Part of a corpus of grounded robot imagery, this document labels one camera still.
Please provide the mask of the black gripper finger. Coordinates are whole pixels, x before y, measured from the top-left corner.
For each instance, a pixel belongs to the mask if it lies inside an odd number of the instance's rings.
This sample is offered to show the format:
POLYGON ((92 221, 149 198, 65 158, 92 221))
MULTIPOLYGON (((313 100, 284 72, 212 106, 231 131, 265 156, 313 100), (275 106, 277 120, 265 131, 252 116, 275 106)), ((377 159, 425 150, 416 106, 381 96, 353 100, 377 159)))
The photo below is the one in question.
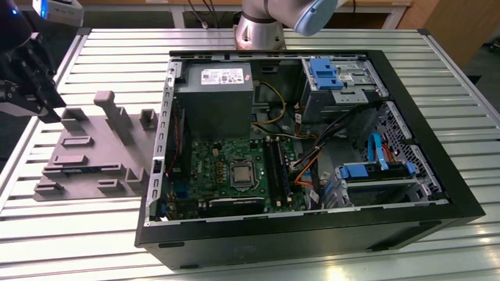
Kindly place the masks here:
POLYGON ((53 86, 31 87, 1 80, 1 112, 12 116, 35 116, 45 124, 60 122, 55 112, 61 97, 53 86))
POLYGON ((65 107, 53 80, 56 68, 52 56, 48 52, 44 36, 39 32, 32 33, 24 45, 19 47, 19 55, 24 65, 24 79, 33 87, 33 95, 47 107, 65 107))

